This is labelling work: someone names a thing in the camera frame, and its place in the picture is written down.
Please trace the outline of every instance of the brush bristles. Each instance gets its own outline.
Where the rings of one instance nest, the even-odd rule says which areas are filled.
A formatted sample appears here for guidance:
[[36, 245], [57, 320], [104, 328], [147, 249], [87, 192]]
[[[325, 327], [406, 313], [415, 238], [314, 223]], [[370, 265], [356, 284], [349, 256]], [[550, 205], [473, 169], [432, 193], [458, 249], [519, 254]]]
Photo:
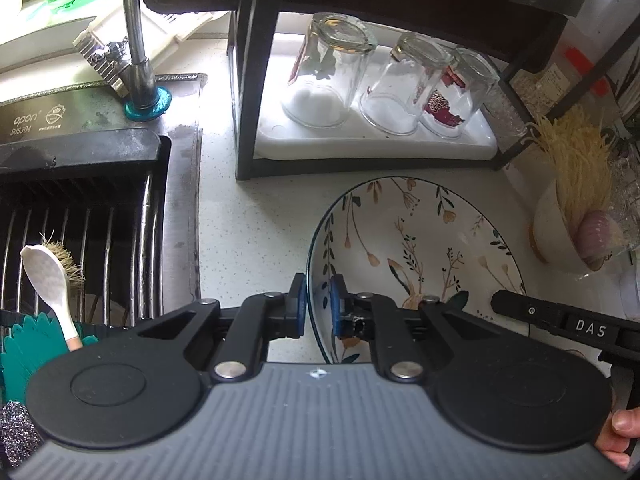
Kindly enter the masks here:
[[65, 269], [66, 276], [69, 278], [69, 286], [71, 288], [80, 288], [84, 285], [84, 276], [82, 270], [78, 267], [74, 261], [71, 253], [67, 251], [64, 245], [60, 242], [51, 242], [43, 240], [42, 244], [51, 251], [54, 256], [60, 261], [63, 269]]

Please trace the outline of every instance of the faucet base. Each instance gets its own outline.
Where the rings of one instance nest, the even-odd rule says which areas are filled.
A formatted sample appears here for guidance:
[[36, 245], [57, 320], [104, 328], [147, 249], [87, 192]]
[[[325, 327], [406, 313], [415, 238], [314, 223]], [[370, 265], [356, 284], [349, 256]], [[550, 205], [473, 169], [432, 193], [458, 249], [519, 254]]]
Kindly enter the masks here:
[[151, 108], [139, 109], [133, 105], [131, 98], [124, 103], [124, 114], [130, 121], [144, 123], [164, 114], [171, 104], [171, 92], [161, 86], [158, 87], [158, 100]]

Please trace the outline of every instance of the countertop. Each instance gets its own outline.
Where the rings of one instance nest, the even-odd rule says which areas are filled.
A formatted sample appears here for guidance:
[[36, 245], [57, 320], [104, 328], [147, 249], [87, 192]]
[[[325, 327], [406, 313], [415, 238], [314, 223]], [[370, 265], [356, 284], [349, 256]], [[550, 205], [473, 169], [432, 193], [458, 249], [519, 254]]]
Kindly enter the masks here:
[[[333, 200], [372, 176], [411, 175], [459, 193], [500, 231], [513, 253], [529, 295], [621, 315], [618, 276], [624, 258], [575, 280], [555, 272], [533, 255], [527, 238], [532, 212], [507, 174], [490, 170], [417, 170], [314, 174], [237, 182], [234, 177], [233, 122], [226, 40], [188, 40], [158, 73], [203, 72], [209, 77], [200, 168], [199, 247], [203, 297], [238, 306], [248, 295], [287, 290], [294, 273], [304, 272], [308, 245]], [[0, 102], [35, 91], [96, 80], [80, 55], [34, 63], [0, 75]], [[579, 349], [595, 361], [597, 351], [532, 330], [536, 338]], [[322, 362], [308, 317], [301, 340], [273, 342], [270, 360]], [[599, 365], [607, 371], [605, 365]]]

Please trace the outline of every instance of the hand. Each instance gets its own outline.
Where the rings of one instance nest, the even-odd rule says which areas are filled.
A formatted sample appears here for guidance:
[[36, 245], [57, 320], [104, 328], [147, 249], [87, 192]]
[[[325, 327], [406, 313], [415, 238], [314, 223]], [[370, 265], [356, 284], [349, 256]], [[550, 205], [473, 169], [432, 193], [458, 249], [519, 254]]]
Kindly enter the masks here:
[[618, 410], [609, 415], [596, 440], [596, 448], [620, 469], [629, 467], [629, 455], [624, 453], [629, 439], [640, 437], [640, 408]]

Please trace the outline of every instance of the floral plate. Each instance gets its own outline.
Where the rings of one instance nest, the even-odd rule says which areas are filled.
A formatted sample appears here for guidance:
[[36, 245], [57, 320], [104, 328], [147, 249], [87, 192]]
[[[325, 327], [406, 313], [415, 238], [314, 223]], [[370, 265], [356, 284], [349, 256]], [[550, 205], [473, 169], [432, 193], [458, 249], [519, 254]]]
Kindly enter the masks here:
[[318, 346], [328, 363], [369, 361], [367, 343], [333, 335], [336, 273], [350, 292], [383, 294], [414, 310], [425, 295], [447, 301], [466, 290], [466, 312], [529, 334], [528, 324], [491, 310], [502, 288], [526, 293], [504, 239], [460, 195], [427, 180], [393, 176], [359, 184], [329, 208], [311, 243], [306, 286]]

